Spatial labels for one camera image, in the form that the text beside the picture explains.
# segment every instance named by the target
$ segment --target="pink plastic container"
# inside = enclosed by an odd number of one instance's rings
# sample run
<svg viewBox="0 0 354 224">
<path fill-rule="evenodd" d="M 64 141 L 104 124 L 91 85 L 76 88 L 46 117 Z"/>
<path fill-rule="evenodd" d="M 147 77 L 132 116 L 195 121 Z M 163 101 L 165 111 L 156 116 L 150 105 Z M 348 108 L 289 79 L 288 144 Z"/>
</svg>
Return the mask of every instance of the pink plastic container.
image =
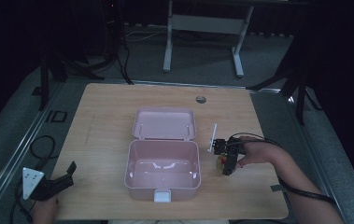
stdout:
<svg viewBox="0 0 354 224">
<path fill-rule="evenodd" d="M 135 115 L 124 183 L 135 200 L 191 199 L 201 184 L 193 112 L 141 107 Z"/>
</svg>

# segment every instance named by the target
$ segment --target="person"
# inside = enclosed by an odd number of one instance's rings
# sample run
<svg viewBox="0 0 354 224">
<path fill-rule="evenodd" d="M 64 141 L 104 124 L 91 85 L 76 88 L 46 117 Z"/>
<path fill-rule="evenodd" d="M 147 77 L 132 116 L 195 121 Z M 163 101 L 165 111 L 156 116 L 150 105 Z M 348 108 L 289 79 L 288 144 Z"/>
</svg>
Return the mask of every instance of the person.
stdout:
<svg viewBox="0 0 354 224">
<path fill-rule="evenodd" d="M 51 224 L 54 223 L 57 216 L 58 200 L 57 195 L 47 199 L 46 201 L 34 201 L 31 209 L 31 217 L 34 224 Z"/>
<path fill-rule="evenodd" d="M 307 178 L 304 172 L 296 164 L 292 156 L 283 148 L 266 142 L 249 142 L 255 139 L 251 136 L 240 136 L 246 141 L 244 149 L 246 155 L 236 164 L 236 168 L 252 163 L 271 163 L 278 176 L 289 186 L 304 191 L 321 194 L 321 191 Z M 292 192 L 287 192 L 291 207 L 299 223 L 344 223 L 332 204 L 307 198 Z M 34 224 L 50 224 L 55 220 L 57 211 L 57 198 L 53 197 L 45 202 L 36 202 L 32 216 Z"/>
</svg>

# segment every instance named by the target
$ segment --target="black device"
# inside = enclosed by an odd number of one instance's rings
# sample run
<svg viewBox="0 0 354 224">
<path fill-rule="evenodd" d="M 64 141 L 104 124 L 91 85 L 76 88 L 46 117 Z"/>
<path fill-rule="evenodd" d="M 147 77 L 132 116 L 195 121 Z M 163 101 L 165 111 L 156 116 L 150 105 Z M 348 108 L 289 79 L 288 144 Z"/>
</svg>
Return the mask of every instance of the black device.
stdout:
<svg viewBox="0 0 354 224">
<path fill-rule="evenodd" d="M 246 154 L 243 147 L 243 141 L 233 136 L 227 141 L 224 139 L 215 139 L 213 147 L 215 155 L 223 156 L 221 159 L 221 163 L 223 164 L 223 175 L 231 175 L 237 164 L 238 154 Z"/>
<path fill-rule="evenodd" d="M 74 180 L 72 179 L 72 174 L 76 169 L 77 165 L 74 161 L 72 161 L 66 171 L 66 175 L 63 175 L 55 180 L 48 180 L 46 177 L 43 177 L 36 186 L 35 190 L 32 192 L 30 199 L 36 201 L 46 201 L 64 189 L 73 186 Z"/>
</svg>

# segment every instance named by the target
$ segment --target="pink lid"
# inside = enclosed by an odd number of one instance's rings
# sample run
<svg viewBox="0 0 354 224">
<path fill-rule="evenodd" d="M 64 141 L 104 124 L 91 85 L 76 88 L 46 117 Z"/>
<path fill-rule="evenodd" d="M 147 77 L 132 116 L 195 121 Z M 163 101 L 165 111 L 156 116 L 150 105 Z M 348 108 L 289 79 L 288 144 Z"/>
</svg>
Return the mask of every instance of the pink lid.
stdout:
<svg viewBox="0 0 354 224">
<path fill-rule="evenodd" d="M 140 107 L 135 115 L 133 136 L 192 140 L 196 136 L 193 111 L 178 107 Z"/>
</svg>

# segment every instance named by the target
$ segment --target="black clamp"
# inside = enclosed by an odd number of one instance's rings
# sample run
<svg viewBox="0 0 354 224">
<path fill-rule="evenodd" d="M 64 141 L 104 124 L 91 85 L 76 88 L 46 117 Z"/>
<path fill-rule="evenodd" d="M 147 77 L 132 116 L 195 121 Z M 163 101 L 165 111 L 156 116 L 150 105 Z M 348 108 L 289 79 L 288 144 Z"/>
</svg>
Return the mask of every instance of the black clamp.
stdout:
<svg viewBox="0 0 354 224">
<path fill-rule="evenodd" d="M 46 201 L 52 196 L 60 193 L 64 189 L 67 189 L 74 185 L 72 179 L 72 174 L 77 169 L 77 165 L 72 161 L 67 174 L 63 175 L 55 180 L 48 180 L 46 177 L 43 177 L 42 180 L 38 183 L 35 190 L 32 192 L 30 199 L 37 201 Z"/>
</svg>

